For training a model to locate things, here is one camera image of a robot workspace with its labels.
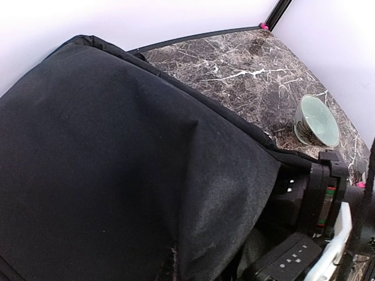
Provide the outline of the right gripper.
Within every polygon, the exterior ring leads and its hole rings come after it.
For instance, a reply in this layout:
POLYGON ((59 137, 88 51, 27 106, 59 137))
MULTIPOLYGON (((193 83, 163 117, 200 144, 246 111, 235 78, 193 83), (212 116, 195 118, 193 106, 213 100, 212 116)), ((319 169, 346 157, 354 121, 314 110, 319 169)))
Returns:
POLYGON ((310 237, 330 234, 346 191, 348 168, 341 153, 327 149, 314 159, 280 150, 281 162, 272 191, 272 230, 281 237, 300 232, 310 237))

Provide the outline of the black pink highlighter marker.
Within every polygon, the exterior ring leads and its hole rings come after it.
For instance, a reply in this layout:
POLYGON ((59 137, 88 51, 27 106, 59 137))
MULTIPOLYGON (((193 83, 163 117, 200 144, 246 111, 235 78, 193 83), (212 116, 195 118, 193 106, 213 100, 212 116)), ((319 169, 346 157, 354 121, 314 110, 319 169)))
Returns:
POLYGON ((360 187, 360 188, 365 188, 365 184, 363 181, 360 181, 357 183, 357 187, 360 187))

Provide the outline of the black student backpack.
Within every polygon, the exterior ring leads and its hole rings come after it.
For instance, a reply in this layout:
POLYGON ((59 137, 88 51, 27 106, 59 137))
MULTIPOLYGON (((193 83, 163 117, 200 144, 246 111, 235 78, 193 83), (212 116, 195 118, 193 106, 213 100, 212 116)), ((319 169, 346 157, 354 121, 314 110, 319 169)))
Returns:
POLYGON ((215 280, 283 165, 259 127, 95 36, 1 97, 2 280, 215 280))

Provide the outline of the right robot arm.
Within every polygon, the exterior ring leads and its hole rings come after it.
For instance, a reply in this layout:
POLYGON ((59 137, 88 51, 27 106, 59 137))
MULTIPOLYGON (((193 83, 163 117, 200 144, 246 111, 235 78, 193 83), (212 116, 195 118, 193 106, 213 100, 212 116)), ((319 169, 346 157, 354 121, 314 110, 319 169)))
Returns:
POLYGON ((349 251, 374 255, 374 150, 370 151, 364 187, 347 183, 349 169, 337 150, 319 152, 310 171, 288 167, 270 197, 270 216, 309 236, 333 234, 339 208, 348 203, 352 223, 349 251))

